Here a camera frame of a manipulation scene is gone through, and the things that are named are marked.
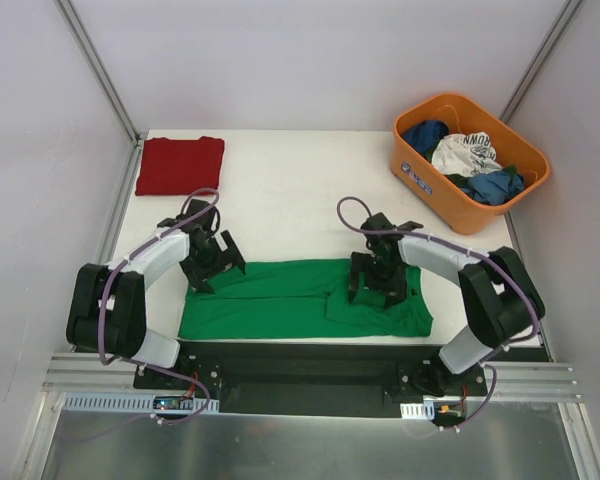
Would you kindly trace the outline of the green t-shirt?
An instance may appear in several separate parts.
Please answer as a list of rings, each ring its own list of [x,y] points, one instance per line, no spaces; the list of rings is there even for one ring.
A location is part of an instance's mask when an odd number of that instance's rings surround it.
[[[433,316],[421,293],[421,273],[406,272],[407,299],[388,309],[362,289],[348,300],[347,259],[250,262],[210,281],[212,294],[185,296],[178,331],[184,340],[421,338]]]

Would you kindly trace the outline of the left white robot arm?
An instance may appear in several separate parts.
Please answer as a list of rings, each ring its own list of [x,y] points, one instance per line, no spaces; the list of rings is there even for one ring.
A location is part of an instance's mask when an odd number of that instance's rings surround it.
[[[130,253],[104,265],[87,263],[77,273],[66,326],[67,341],[109,364],[129,360],[157,366],[168,388],[184,387],[190,363],[180,342],[148,327],[146,292],[173,267],[196,293],[212,294],[210,280],[246,262],[229,231],[220,229],[214,202],[188,198],[174,217]]]

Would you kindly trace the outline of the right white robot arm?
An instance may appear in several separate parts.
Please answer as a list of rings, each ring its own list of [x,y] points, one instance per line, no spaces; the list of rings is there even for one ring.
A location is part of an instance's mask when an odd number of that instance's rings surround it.
[[[351,254],[349,299],[364,287],[381,294],[386,309],[403,303],[409,267],[432,272],[460,289],[467,325],[408,374],[412,388],[442,397],[461,388],[480,361],[536,327],[545,307],[513,249],[480,252],[421,233],[421,228],[412,221],[393,225],[382,213],[368,217],[359,230],[369,252]]]

